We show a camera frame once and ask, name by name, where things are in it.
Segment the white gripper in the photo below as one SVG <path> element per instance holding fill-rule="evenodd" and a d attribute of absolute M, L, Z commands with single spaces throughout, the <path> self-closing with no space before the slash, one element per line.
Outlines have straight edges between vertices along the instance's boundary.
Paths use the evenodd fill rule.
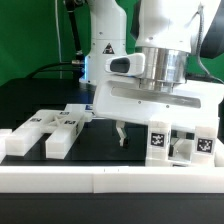
<path fill-rule="evenodd" d="M 139 84 L 137 78 L 111 75 L 96 88 L 93 111 L 98 117 L 120 120 L 116 130 L 121 147 L 129 144 L 125 122 L 148 125 L 150 120 L 168 121 L 178 130 L 171 138 L 169 156 L 188 158 L 186 132 L 194 133 L 199 126 L 218 127 L 223 84 L 188 81 L 176 85 L 171 93 L 140 89 Z"/>

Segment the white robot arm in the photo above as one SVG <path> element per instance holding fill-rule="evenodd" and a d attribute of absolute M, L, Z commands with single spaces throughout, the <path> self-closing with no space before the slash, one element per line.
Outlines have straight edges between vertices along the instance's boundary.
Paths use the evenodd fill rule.
<path fill-rule="evenodd" d="M 212 157 L 224 86 L 210 74 L 188 75 L 186 64 L 189 55 L 200 54 L 221 0 L 138 0 L 132 54 L 124 50 L 125 15 L 115 0 L 65 4 L 69 12 L 83 4 L 90 7 L 92 49 L 86 58 L 86 81 L 96 89 L 95 115 L 147 125 L 150 159 L 167 159 L 171 130 L 194 133 L 191 158 Z"/>

